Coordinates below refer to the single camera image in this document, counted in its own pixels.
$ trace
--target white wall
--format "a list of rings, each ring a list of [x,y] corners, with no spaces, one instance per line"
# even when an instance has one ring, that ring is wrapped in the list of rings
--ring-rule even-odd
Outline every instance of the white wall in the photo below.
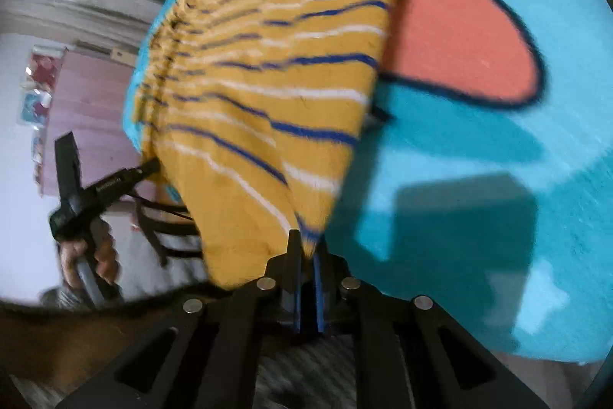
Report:
[[[33,129],[17,123],[19,83],[35,44],[27,35],[0,34],[0,297],[36,301],[59,283],[48,214],[58,200],[41,197],[31,157]]]

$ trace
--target yellow fabric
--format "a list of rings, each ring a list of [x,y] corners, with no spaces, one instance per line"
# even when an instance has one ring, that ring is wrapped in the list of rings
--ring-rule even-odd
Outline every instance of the yellow fabric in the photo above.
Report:
[[[326,226],[367,111],[394,0],[178,0],[137,93],[158,156],[232,287]]]

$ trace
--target black outline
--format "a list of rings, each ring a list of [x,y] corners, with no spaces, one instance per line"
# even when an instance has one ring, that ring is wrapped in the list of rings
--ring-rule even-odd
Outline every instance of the black outline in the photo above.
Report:
[[[544,95],[547,83],[546,67],[543,61],[543,56],[541,55],[538,47],[534,43],[534,40],[529,33],[528,27],[526,27],[523,20],[511,9],[511,7],[502,0],[493,0],[493,2],[498,5],[499,9],[501,9],[502,12],[504,12],[505,15],[508,16],[508,18],[511,20],[511,23],[513,23],[514,26],[517,28],[517,31],[523,37],[524,43],[526,44],[530,54],[534,58],[534,66],[536,67],[536,90],[533,96],[521,102],[507,102],[503,100],[493,100],[490,98],[475,97],[464,92],[449,89],[442,85],[430,84],[422,80],[413,79],[410,76],[401,77],[398,74],[390,71],[379,72],[379,79],[385,82],[394,82],[397,84],[406,85],[415,89],[423,90],[430,94],[443,96],[449,99],[455,99],[468,103],[470,105],[477,105],[483,108],[490,108],[496,110],[520,110],[522,108],[526,108],[535,103],[538,103]]]

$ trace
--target metal screw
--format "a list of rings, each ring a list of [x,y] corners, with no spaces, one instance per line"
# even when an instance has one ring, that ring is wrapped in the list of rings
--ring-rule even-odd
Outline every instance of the metal screw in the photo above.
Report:
[[[268,291],[274,289],[277,282],[273,278],[259,278],[257,280],[257,287],[262,291]]]
[[[415,307],[421,310],[430,310],[434,305],[432,299],[430,297],[427,297],[426,295],[420,295],[419,297],[416,297],[415,300],[413,300],[413,303],[415,304]]]
[[[202,310],[202,302],[198,299],[189,299],[183,304],[183,310],[185,310],[188,314],[195,314],[196,312],[200,312]]]
[[[345,288],[347,291],[358,289],[360,285],[361,285],[360,280],[357,278],[352,278],[351,276],[341,281],[341,286]]]

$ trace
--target human hand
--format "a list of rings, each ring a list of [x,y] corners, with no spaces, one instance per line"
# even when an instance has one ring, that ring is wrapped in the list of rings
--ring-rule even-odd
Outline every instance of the human hand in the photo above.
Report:
[[[98,262],[96,274],[109,284],[114,284],[118,279],[121,265],[117,262],[117,252],[113,245],[115,240],[110,234],[110,226],[103,222],[103,240],[96,250],[94,258]],[[82,289],[83,283],[77,272],[77,259],[85,254],[87,244],[83,240],[65,241],[61,243],[59,257],[62,266],[62,275],[73,289]]]

